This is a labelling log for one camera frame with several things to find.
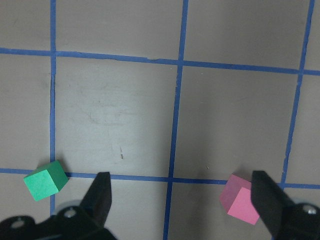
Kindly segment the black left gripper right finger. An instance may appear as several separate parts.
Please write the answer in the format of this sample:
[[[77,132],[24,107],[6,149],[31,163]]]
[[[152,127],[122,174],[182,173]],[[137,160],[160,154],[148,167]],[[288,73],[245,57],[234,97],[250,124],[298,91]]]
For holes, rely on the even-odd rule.
[[[263,170],[252,172],[250,199],[272,237],[279,239],[296,204]]]

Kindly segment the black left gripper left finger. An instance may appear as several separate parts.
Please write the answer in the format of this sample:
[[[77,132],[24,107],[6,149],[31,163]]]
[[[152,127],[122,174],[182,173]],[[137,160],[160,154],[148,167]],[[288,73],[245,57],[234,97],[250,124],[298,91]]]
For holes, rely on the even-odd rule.
[[[80,202],[80,207],[98,226],[104,227],[111,205],[111,175],[109,172],[99,172]]]

